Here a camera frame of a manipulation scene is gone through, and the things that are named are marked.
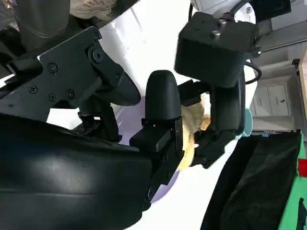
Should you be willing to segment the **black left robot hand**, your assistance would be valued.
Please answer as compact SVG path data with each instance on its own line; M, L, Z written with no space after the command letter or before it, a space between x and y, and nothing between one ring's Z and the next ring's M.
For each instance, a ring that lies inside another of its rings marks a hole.
M245 125L245 83L211 87L189 80L178 87L181 99L184 156L177 168L209 168L239 136Z

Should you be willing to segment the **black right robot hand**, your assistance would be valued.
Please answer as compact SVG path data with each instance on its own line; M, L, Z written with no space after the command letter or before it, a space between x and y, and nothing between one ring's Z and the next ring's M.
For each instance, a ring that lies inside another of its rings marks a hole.
M138 222L183 158L175 77L154 71L129 145L112 104L140 93L92 26L13 59L0 89L0 227L123 230Z

